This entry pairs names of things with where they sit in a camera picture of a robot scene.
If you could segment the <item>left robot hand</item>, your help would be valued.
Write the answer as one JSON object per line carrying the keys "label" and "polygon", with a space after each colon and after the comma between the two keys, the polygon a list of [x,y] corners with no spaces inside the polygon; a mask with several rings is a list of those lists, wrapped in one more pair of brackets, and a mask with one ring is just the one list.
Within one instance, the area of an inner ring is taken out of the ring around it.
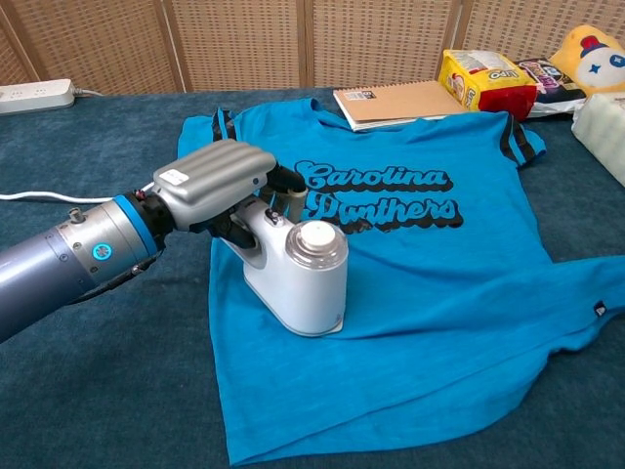
{"label": "left robot hand", "polygon": [[167,207],[181,232],[208,231],[240,248],[255,237],[235,225],[233,207],[265,187],[300,193],[304,178],[258,147],[233,139],[213,142],[154,171],[151,192]]}

